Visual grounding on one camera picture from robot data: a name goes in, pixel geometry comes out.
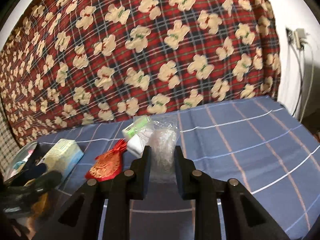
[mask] black cable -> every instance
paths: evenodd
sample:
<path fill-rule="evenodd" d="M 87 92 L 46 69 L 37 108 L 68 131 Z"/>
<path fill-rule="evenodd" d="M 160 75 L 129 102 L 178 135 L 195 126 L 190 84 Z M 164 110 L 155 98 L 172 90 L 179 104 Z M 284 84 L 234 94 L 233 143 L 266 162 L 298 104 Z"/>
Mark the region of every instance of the black cable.
<path fill-rule="evenodd" d="M 298 54 L 296 52 L 296 50 L 294 49 L 293 45 L 290 44 L 290 47 L 292 48 L 296 58 L 297 58 L 297 61 L 298 61 L 298 65 L 299 65 L 299 74 L 300 74 L 300 92 L 299 92 L 299 97 L 298 97 L 298 101 L 297 101 L 297 104 L 296 104 L 296 107 L 293 111 L 293 114 L 292 116 L 294 116 L 294 114 L 296 113 L 297 109 L 298 109 L 298 105 L 299 105 L 299 102 L 300 102 L 300 98 L 301 98 L 301 95 L 302 95 L 302 85 L 303 85 L 303 77 L 302 77 L 302 70 L 301 70 L 301 64 L 300 64 L 300 59 L 298 57 Z"/>

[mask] clear plastic bag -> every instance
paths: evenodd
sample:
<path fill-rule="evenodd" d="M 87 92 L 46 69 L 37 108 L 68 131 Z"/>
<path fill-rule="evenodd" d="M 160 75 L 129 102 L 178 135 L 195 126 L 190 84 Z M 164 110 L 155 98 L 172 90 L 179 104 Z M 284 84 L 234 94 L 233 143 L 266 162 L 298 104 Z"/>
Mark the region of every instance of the clear plastic bag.
<path fill-rule="evenodd" d="M 175 181 L 173 153 L 179 137 L 176 115 L 153 115 L 151 120 L 136 131 L 135 143 L 140 140 L 139 149 L 145 145 L 152 148 L 150 181 Z"/>

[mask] electrical cord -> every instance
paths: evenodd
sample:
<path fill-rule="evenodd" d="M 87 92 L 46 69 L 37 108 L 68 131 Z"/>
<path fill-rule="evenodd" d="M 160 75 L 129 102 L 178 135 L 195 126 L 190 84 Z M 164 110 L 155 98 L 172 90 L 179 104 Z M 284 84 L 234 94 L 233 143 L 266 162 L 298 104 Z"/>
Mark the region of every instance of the electrical cord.
<path fill-rule="evenodd" d="M 313 83 L 313 76 L 314 76 L 314 72 L 315 72 L 315 62 L 314 62 L 314 58 L 313 58 L 313 50 L 312 50 L 312 47 L 311 47 L 311 45 L 310 45 L 309 43 L 307 43 L 307 42 L 304 42 L 304 43 L 307 44 L 307 45 L 310 47 L 310 50 L 311 50 L 312 71 L 311 71 L 311 80 L 310 80 L 309 91 L 308 91 L 308 95 L 307 95 L 306 102 L 304 103 L 304 106 L 303 106 L 302 114 L 301 114 L 301 117 L 300 117 L 300 122 L 301 122 L 302 119 L 303 119 L 304 112 L 305 112 L 305 110 L 306 110 L 306 107 L 307 107 L 307 104 L 308 104 L 308 101 L 309 101 L 309 97 L 310 97 L 310 93 L 311 93 L 311 87 L 312 87 L 312 83 Z"/>
<path fill-rule="evenodd" d="M 296 50 L 294 49 L 293 45 L 290 44 L 290 47 L 292 48 L 296 58 L 297 58 L 297 61 L 298 61 L 298 65 L 299 65 L 299 74 L 300 74 L 300 89 L 299 89 L 299 97 L 298 97 L 298 101 L 297 101 L 297 104 L 296 104 L 296 107 L 293 111 L 293 114 L 292 116 L 294 116 L 294 114 L 297 112 L 297 109 L 298 109 L 298 105 L 299 105 L 299 102 L 300 102 L 300 98 L 301 98 L 301 95 L 302 95 L 302 85 L 303 85 L 303 77 L 302 77 L 302 71 L 301 71 L 301 64 L 300 64 L 300 58 L 298 57 L 298 54 L 296 52 Z"/>

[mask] red pouch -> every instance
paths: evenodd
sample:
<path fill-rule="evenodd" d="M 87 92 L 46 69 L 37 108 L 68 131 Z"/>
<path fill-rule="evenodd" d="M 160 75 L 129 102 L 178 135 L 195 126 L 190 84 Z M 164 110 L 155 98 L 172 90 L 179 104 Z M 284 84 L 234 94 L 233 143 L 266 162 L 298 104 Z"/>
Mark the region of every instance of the red pouch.
<path fill-rule="evenodd" d="M 95 158 L 97 161 L 86 173 L 85 178 L 96 179 L 99 182 L 113 179 L 122 171 L 122 154 L 126 149 L 126 141 L 120 139 L 111 150 Z"/>

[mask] metal screw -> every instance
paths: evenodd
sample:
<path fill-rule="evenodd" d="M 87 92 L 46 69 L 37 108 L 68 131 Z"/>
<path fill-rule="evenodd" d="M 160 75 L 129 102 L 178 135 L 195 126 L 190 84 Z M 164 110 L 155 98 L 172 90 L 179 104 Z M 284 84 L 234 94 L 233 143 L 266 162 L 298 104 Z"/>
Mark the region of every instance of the metal screw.
<path fill-rule="evenodd" d="M 87 184 L 88 184 L 89 186 L 94 186 L 94 185 L 96 185 L 96 183 L 97 183 L 97 181 L 96 181 L 95 179 L 89 179 L 89 180 L 87 181 Z"/>
<path fill-rule="evenodd" d="M 229 179 L 229 183 L 232 186 L 237 186 L 239 184 L 239 181 L 237 179 Z"/>
<path fill-rule="evenodd" d="M 132 176 L 133 174 L 134 174 L 134 171 L 132 171 L 132 170 L 126 170 L 126 171 L 124 172 L 124 175 L 127 176 L 127 177 L 130 177 L 130 176 Z"/>
<path fill-rule="evenodd" d="M 194 171 L 192 172 L 192 175 L 193 175 L 193 176 L 196 176 L 196 177 L 200 177 L 200 176 L 202 175 L 202 172 L 199 171 L 199 170 L 194 170 Z"/>

